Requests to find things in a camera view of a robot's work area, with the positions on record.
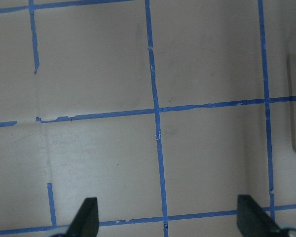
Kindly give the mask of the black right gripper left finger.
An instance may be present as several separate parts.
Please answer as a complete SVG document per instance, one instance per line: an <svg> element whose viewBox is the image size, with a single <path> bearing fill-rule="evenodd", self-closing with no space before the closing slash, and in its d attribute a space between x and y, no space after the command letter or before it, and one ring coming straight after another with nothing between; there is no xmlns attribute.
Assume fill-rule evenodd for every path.
<svg viewBox="0 0 296 237"><path fill-rule="evenodd" d="M66 237L96 237L99 231L98 202L96 197L86 198L69 225Z"/></svg>

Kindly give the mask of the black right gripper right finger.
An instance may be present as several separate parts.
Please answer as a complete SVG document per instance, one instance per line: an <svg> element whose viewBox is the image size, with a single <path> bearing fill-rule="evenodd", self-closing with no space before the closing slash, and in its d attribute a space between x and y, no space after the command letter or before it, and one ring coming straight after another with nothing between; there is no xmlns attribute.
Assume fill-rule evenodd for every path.
<svg viewBox="0 0 296 237"><path fill-rule="evenodd" d="M250 195L237 197L237 227L243 237L281 237L281 228Z"/></svg>

